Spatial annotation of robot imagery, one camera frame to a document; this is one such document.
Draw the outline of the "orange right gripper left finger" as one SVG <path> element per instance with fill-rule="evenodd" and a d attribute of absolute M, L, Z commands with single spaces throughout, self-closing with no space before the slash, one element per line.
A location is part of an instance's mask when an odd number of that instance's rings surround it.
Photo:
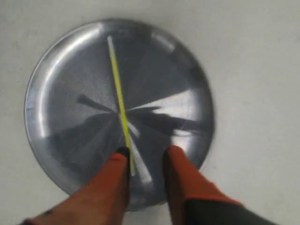
<path fill-rule="evenodd" d="M 23 225 L 120 225 L 129 204 L 129 149 L 120 147 L 84 187 Z"/>

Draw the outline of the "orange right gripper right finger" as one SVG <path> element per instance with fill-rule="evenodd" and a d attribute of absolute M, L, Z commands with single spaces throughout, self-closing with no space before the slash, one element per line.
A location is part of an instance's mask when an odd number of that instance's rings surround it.
<path fill-rule="evenodd" d="M 221 166 L 194 165 L 179 146 L 163 155 L 165 191 L 175 225 L 297 225 L 298 166 L 227 156 Z"/>

